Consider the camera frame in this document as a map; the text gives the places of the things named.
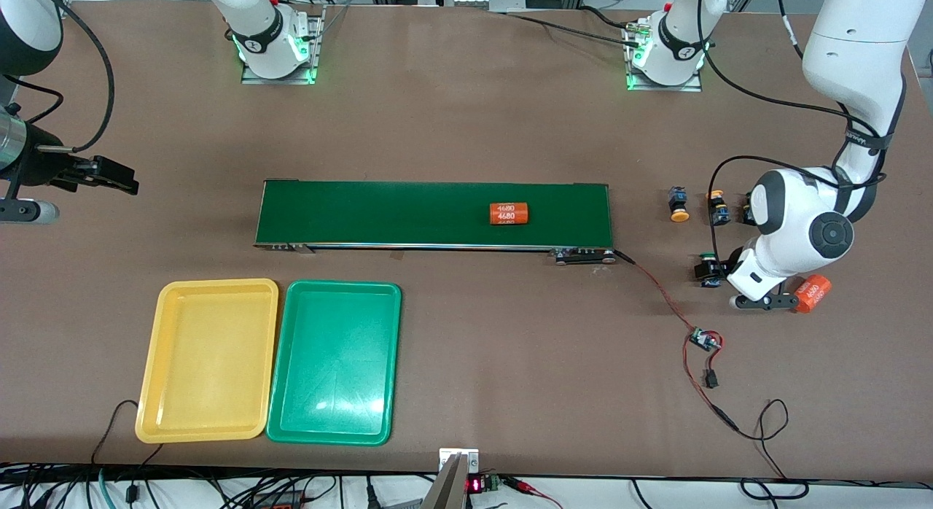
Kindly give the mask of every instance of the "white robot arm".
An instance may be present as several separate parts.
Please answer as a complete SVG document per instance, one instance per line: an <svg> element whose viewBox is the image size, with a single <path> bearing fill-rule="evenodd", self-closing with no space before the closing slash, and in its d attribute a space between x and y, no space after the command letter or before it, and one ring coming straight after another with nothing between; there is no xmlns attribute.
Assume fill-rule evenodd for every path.
<svg viewBox="0 0 933 509"><path fill-rule="evenodd" d="M703 65L703 44L697 29L697 1L674 0L667 10L647 18L652 36L632 65L644 76L663 86L684 84ZM713 27L725 13L729 0L703 0L703 35L709 39Z"/></svg>
<svg viewBox="0 0 933 509"><path fill-rule="evenodd" d="M0 0L0 70L31 76L61 48L61 18L50 0Z"/></svg>
<svg viewBox="0 0 933 509"><path fill-rule="evenodd" d="M307 13L270 0L211 1L230 25L240 57L257 76L285 77L309 60Z"/></svg>
<svg viewBox="0 0 933 509"><path fill-rule="evenodd" d="M823 3L804 53L804 76L870 128L848 125L831 168L804 169L812 176L772 170L757 181L750 204L761 236L746 244L727 276L750 300L787 277L840 259L852 246L852 223L872 207L873 183L903 104L901 61L923 5L924 0Z"/></svg>

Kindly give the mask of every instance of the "black cable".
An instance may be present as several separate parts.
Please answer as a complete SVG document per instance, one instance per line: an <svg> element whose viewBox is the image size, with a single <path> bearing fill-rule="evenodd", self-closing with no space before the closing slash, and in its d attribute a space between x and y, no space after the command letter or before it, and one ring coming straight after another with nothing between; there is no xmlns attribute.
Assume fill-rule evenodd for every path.
<svg viewBox="0 0 933 509"><path fill-rule="evenodd" d="M286 483L283 483L282 485L277 486L277 488L274 488L273 490L271 490L271 492L266 493L265 496L263 496L259 500L256 500L254 505L259 506L259 507L263 507L266 505L270 505L273 507L277 506L279 503L279 500L282 498L284 493L289 492L289 489L292 489L293 486L296 485L296 483L299 483L301 482L301 480L304 480L304 479L306 479L306 476L300 476L297 478L287 480Z"/></svg>
<svg viewBox="0 0 933 509"><path fill-rule="evenodd" d="M644 509L654 509L653 507L651 507L650 503L648 503L647 500L644 499L644 495L641 493L641 489L639 488L639 482L634 478L632 478L632 486L636 488L636 495L639 496L639 502L642 502Z"/></svg>
<svg viewBox="0 0 933 509"><path fill-rule="evenodd" d="M337 476L331 476L333 483L330 484L329 488L324 489L324 492L318 494L317 496L304 496L304 493L308 490L308 483L310 483L316 477L317 476L312 476L311 478L308 478L307 482L304 483L304 489L301 489L301 503L310 503L314 502L314 500L320 500L321 498L324 498L324 495L334 490L334 488L337 486Z"/></svg>
<svg viewBox="0 0 933 509"><path fill-rule="evenodd" d="M616 23L615 20L611 20L611 18L607 17L606 15L603 15L602 11L597 10L595 7L592 7L592 5L581 5L581 7L577 9L579 9L580 11L589 11L590 13L593 13L594 15L596 15L596 17L599 17L599 20L602 20L603 23L609 24L613 28L619 28L620 30L624 30L627 24L633 23L632 20L628 21L627 23Z"/></svg>
<svg viewBox="0 0 933 509"><path fill-rule="evenodd" d="M883 166L884 156L886 156L886 151L882 150L879 154L878 164L876 164L875 166L875 173L873 174L872 178L870 178L864 183L853 184L852 190L863 189L863 187L872 187L874 186L874 184L882 182L884 178L887 177L886 174L880 171L881 166ZM834 189L839 189L840 187L838 183L824 179L823 177L817 176L816 174L813 174L811 172L807 172L806 170L804 170L803 168L799 166L793 166L793 164L784 163L782 160L774 160L774 159L770 159L767 157L761 157L757 155L737 155L737 156L730 157L727 160L723 160L722 163L720 163L716 167L716 169L713 170L713 174L709 178L709 189L707 193L712 193L713 186L714 184L716 184L716 177L717 177L717 174L719 174L719 170L721 170L723 166L726 166L727 164L732 163L733 161L736 161L736 160L757 160L757 161L760 161L761 163L774 164L775 166L780 166L782 168L793 170L794 172L797 172L801 176L808 177L819 183L823 183L823 184L826 184L827 186L834 187ZM720 267L719 269L720 269L721 276L726 277L726 274L722 272L722 268L721 268L722 262L719 257L719 245L717 244L717 240L716 240L716 227L713 226L712 219L710 220L710 223L709 223L709 230L710 230L710 237L712 237L713 239L713 256L716 257L716 263L717 263L717 266Z"/></svg>
<svg viewBox="0 0 933 509"><path fill-rule="evenodd" d="M159 454L159 451L160 451L160 450L163 450L163 446L165 446L165 443L159 443L159 446L156 447L156 450L154 450L154 451L152 452L152 454L150 454L149 456L147 456L146 459L143 460L143 463L140 463L140 465L139 465L140 469L142 469L144 466L146 466L146 464L149 463L149 461L150 461L151 459L156 458L156 455Z"/></svg>
<svg viewBox="0 0 933 509"><path fill-rule="evenodd" d="M929 483L924 482L872 482L872 485L866 486L866 488L883 488L884 486L893 485L893 483L917 483L919 486L923 486L926 489L933 490L933 486L930 486Z"/></svg>
<svg viewBox="0 0 933 509"><path fill-rule="evenodd" d="M87 509L94 509L93 504L90 503L90 476L90 472L88 472L84 482L84 497L87 500Z"/></svg>
<svg viewBox="0 0 933 509"><path fill-rule="evenodd" d="M30 492L30 480L33 477L33 465L30 463L28 469L26 470L26 478L23 479L23 496L20 497L20 507L29 505L29 492Z"/></svg>
<svg viewBox="0 0 933 509"><path fill-rule="evenodd" d="M47 478L43 479L44 473L49 472L50 469L51 469L51 466L49 465L40 465L38 469L36 470L36 473L34 473L34 475L31 475L31 480L29 482L28 488L23 490L23 500L21 500L20 502L21 506L23 506L26 509L29 509L32 507L43 507L43 508L47 507L47 505L49 505L49 500L51 499L51 496L53 495L55 490L59 489L60 486L63 486L65 483L67 483L67 482L57 482L55 485L44 490L44 492L42 493L41 496L39 496L36 502L32 502L33 494L36 493L37 489L39 489L39 486L41 485L41 483L44 483L47 480Z"/></svg>
<svg viewBox="0 0 933 509"><path fill-rule="evenodd" d="M217 478L213 473L211 473L211 478L207 480L207 483L213 486L214 490L217 491L217 494L220 495L220 500L224 503L224 505L221 507L229 507L233 504L233 499L230 499L230 497L227 496L227 492L224 491L223 486L220 485L220 482L217 481Z"/></svg>
<svg viewBox="0 0 933 509"><path fill-rule="evenodd" d="M64 502L68 499L68 495L71 494L72 489L74 489L74 486L76 485L77 485L77 476L74 476L74 480L72 480L71 483L68 483L68 488L64 489L64 495L61 495L61 500L58 500L58 503L56 503L53 509L63 509Z"/></svg>
<svg viewBox="0 0 933 509"><path fill-rule="evenodd" d="M120 407L123 407L124 405L127 405L128 403L130 403L130 405L136 407L137 409L139 408L139 403L137 403L136 400L123 400L122 402L117 403L117 406L114 407L114 412L111 413L110 415L110 422L107 423L107 430L104 430L104 435L101 436L100 442L97 442L97 446L94 446L93 452L90 453L90 464L91 465L98 465L97 453L101 452L101 447L104 446L104 442L106 442L107 436L110 436L110 432L114 428L114 422L117 421L117 414L120 413ZM159 449L161 449L161 446L159 446L159 448L156 449L156 452L159 452Z"/></svg>
<svg viewBox="0 0 933 509"><path fill-rule="evenodd" d="M749 491L749 487L746 485L747 483L755 483L755 485L757 485L759 489L761 489L765 494L753 494ZM766 486L764 482L756 478L742 478L739 480L739 489L742 489L742 494L746 495L750 499L757 500L758 502L770 502L773 509L780 509L779 506L777 506L777 500L799 500L810 494L809 482L800 480L790 483L802 486L803 490L796 494L774 494L773 492L770 492L770 489L768 489L768 486Z"/></svg>
<svg viewBox="0 0 933 509"><path fill-rule="evenodd" d="M527 20L530 23L540 24L542 26L547 26L549 28L555 28L555 30L566 31L566 33L579 35L581 37L590 37L596 40L611 42L613 44L622 44L623 46L628 46L628 47L639 46L639 44L637 44L635 41L615 39L612 37L606 37L604 35L591 34L591 33L588 33L587 31L574 30L574 28L567 28L566 26L561 26L560 24L548 23L546 20L537 20L537 18L523 17L522 15L510 15L510 14L503 14L503 15L509 18L520 18L521 20Z"/></svg>
<svg viewBox="0 0 933 509"><path fill-rule="evenodd" d="M376 495L376 488L372 486L372 476L366 475L366 502L367 509L383 509L382 503L379 503L379 497Z"/></svg>
<svg viewBox="0 0 933 509"><path fill-rule="evenodd" d="M697 0L697 34L699 34L701 41L706 41L706 37L703 36L703 0ZM805 110L813 110L817 112L823 112L827 114L835 114L835 116L843 117L846 120L849 120L850 123L859 123L862 125L869 133L872 134L872 137L881 137L880 134L872 127L871 124L867 123L865 120L854 116L853 114L845 113L840 110L834 110L832 108L826 108L825 106L816 106L815 104L804 104L804 103L794 103L793 101L782 101L780 99L774 99L774 97L767 97L760 93L755 93L755 91L749 90L743 86L736 84L729 77L726 77L722 71L719 70L719 67L716 63L713 62L713 58L710 58L709 51L707 50L707 44L700 44L700 47L703 48L703 57L709 63L709 67L713 69L714 73L722 79L723 82L728 84L730 87L739 90L741 93L749 95L756 98L760 101L766 101L766 103L779 104L779 106L790 106L794 108L803 108Z"/></svg>
<svg viewBox="0 0 933 509"><path fill-rule="evenodd" d="M93 42L94 47L97 48L97 53L101 54L101 60L104 62L104 70L107 73L107 108L104 111L104 119L101 121L100 126L97 129L97 133L94 133L94 137L91 137L87 143L81 144L80 147L73 147L71 153L79 153L87 148L94 146L97 141L100 140L100 137L104 135L104 131L107 129L107 125L110 123L110 116L113 115L114 111L114 69L110 64L110 57L107 57L107 52L104 50L104 45L101 44L100 39L97 38L97 35L94 34L94 31L90 30L90 27L87 27L87 24L84 24L84 21L81 20L81 17L74 14L74 11L67 4L64 4L61 0L50 0L57 8L60 8L68 14L69 17L73 18L74 23L79 25L81 30L87 34L87 37L90 38L90 41Z"/></svg>
<svg viewBox="0 0 933 509"><path fill-rule="evenodd" d="M151 488L151 486L149 485L149 479L146 478L146 479L143 480L143 482L146 483L146 491L149 492L149 501L152 502L152 506L155 507L156 509L162 509L162 508L159 506L159 502L156 500L156 495L155 495L155 493L152 492L152 488Z"/></svg>
<svg viewBox="0 0 933 509"><path fill-rule="evenodd" d="M774 430L770 435L765 435L763 424L764 415L770 410L770 407L773 407L774 405L780 405L784 409L784 423L782 423L781 426ZM739 429L738 424L736 424L724 410L719 408L719 406L715 405L714 403L709 403L709 406L710 409L716 413L716 416L718 416L719 419L721 419L722 422L725 423L730 429L732 429L733 432L735 432L737 435L742 436L747 440L753 440L753 442L760 443L761 449L764 451L765 458L767 458L770 468L774 469L774 472L778 473L782 479L787 479L787 476L784 475L784 471L781 470L780 466L777 465L777 462L774 462L774 458L772 458L770 452L768 452L768 447L765 445L767 440L773 440L776 438L777 435L780 435L780 433L787 428L787 424L790 423L790 413L787 412L787 404L784 403L784 400L770 400L770 402L766 403L764 408L761 409L759 417L757 417L756 425L756 427L760 427L761 429L761 436L749 435L748 433Z"/></svg>
<svg viewBox="0 0 933 509"><path fill-rule="evenodd" d="M787 27L787 34L791 36L790 44L793 44L794 51L797 53L797 57L803 58L803 51L800 49L800 44L797 43L797 38L793 37L793 31L790 28L790 21L787 20L787 11L784 9L784 0L777 0L777 9L781 12L781 20L784 21L784 25Z"/></svg>
<svg viewBox="0 0 933 509"><path fill-rule="evenodd" d="M257 480L256 485L252 488L247 488L232 497L227 497L226 493L224 495L224 505L221 506L221 509L236 509L237 507L247 508L253 507L253 499L259 493L266 488L274 486L276 483L282 480L282 476L273 475L273 476L262 476Z"/></svg>
<svg viewBox="0 0 933 509"><path fill-rule="evenodd" d="M13 84L20 85L21 87L30 88L30 90L41 91L41 93L47 93L47 94L55 96L55 104L53 104L52 106L50 106L49 108L44 110L44 112L38 114L37 116L30 118L30 120L26 120L27 123L30 123L30 124L37 123L37 121L40 121L42 120L43 117L46 117L47 114L53 113L55 110L57 110L58 107L61 106L61 103L64 102L64 95L61 95L60 91L53 90L52 88L45 88L42 86L37 86L33 83L26 82L22 79L19 79L13 76L4 76L4 78L6 78L6 80L9 80Z"/></svg>

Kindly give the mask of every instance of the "metal bracket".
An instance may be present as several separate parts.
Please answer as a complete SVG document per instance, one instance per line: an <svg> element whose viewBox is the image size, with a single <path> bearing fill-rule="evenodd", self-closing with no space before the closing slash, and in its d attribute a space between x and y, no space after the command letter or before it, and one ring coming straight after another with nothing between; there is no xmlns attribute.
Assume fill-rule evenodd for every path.
<svg viewBox="0 0 933 509"><path fill-rule="evenodd" d="M773 310L794 308L800 299L794 294L765 294L763 298L753 302L744 296L735 296L732 304L739 310Z"/></svg>
<svg viewBox="0 0 933 509"><path fill-rule="evenodd" d="M556 249L551 251L551 255L557 266L616 262L612 249Z"/></svg>
<svg viewBox="0 0 933 509"><path fill-rule="evenodd" d="M467 472L470 475L476 475L476 473L480 472L480 450L459 448L440 449L440 452L437 453L437 470L442 470L452 455L466 455L467 465L469 465Z"/></svg>
<svg viewBox="0 0 933 509"><path fill-rule="evenodd" d="M314 254L314 250L304 243L276 243L276 244L254 244L257 249L269 250L270 252L297 252L299 254Z"/></svg>
<svg viewBox="0 0 933 509"><path fill-rule="evenodd" d="M41 214L39 203L33 200L0 198L0 223L31 223Z"/></svg>

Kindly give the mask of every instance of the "table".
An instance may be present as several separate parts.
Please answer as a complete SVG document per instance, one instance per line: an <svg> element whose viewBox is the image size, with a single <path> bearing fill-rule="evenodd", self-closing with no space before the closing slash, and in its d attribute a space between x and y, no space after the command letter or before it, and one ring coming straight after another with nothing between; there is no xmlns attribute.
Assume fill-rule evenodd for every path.
<svg viewBox="0 0 933 509"><path fill-rule="evenodd" d="M710 392L745 430L767 399L790 425L770 442L787 475L933 478L933 202L930 116L910 92L889 180L853 250L822 273L809 316L749 313L690 280L709 250L702 196L713 167L754 153L828 163L843 121L770 106L703 71L703 93L631 93L619 47L469 8L354 7L327 33L318 84L239 84L212 5L76 4L114 61L117 104L93 152L136 168L137 197L40 187L50 227L0 229L0 459L86 462L119 400L138 397L156 297L176 280L386 280L404 290L393 435L385 446L169 445L155 462L433 470L437 449L475 446L483 467L562 475L773 475L706 409L681 366L685 330L634 267L558 268L543 255L254 249L267 177L609 183L615 241L698 325L727 339ZM548 20L613 35L583 12ZM806 34L813 18L795 18ZM779 17L727 15L717 63L781 98L811 90ZM34 77L66 93L43 127L83 142L104 73L66 23L63 53ZM47 99L24 93L24 114ZM766 170L721 174L733 208ZM670 222L683 184L693 219ZM720 229L725 253L756 230ZM695 372L702 351L691 349ZM769 427L779 419L766 419ZM150 448L124 412L100 460Z"/></svg>

